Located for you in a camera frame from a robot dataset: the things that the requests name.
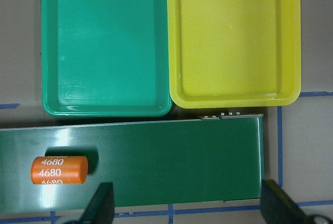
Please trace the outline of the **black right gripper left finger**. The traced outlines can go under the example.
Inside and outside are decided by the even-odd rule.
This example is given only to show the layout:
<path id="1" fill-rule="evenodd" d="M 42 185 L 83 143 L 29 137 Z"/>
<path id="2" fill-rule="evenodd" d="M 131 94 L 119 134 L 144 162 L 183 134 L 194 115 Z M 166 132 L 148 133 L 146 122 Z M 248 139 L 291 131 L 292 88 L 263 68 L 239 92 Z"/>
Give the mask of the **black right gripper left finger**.
<path id="1" fill-rule="evenodd" d="M 103 182 L 97 188 L 82 216 L 78 220 L 68 220 L 65 223 L 111 224 L 114 220 L 114 214 L 113 183 Z"/>

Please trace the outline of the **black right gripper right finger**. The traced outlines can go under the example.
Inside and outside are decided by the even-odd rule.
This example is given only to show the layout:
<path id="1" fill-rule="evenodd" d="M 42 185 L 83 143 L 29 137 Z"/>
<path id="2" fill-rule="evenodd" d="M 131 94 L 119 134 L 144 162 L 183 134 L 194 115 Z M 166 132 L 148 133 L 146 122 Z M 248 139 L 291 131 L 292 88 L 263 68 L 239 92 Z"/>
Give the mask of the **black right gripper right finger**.
<path id="1" fill-rule="evenodd" d="M 261 181 L 260 212 L 266 223 L 332 223 L 320 214 L 306 214 L 272 179 Z"/>

